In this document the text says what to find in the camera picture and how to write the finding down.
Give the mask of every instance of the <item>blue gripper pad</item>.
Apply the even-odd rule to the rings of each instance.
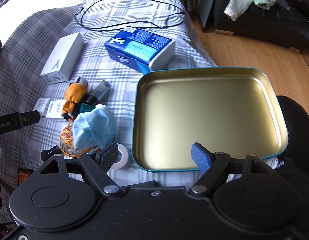
[[[199,167],[202,173],[205,173],[214,161],[214,155],[209,152],[200,143],[194,143],[191,147],[191,158]]]

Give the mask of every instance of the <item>sofa leg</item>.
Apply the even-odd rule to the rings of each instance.
[[[226,34],[226,35],[234,35],[234,32],[224,31],[224,30],[217,30],[217,29],[215,29],[215,33]]]
[[[300,50],[295,49],[295,48],[293,48],[293,47],[289,47],[289,49],[292,50],[292,51],[294,51],[294,52],[300,53]]]

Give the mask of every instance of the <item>blue tissue package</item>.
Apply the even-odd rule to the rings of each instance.
[[[130,26],[104,45],[112,59],[143,74],[162,70],[175,56],[175,41]]]

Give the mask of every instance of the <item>small side table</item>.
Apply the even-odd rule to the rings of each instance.
[[[192,18],[196,11],[198,6],[198,0],[180,0],[187,12],[189,13],[190,17]]]

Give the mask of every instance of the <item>orange fabric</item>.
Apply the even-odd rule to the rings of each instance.
[[[64,93],[64,99],[67,100],[62,108],[62,113],[72,113],[76,103],[80,101],[82,96],[87,93],[87,88],[78,83],[71,84]]]

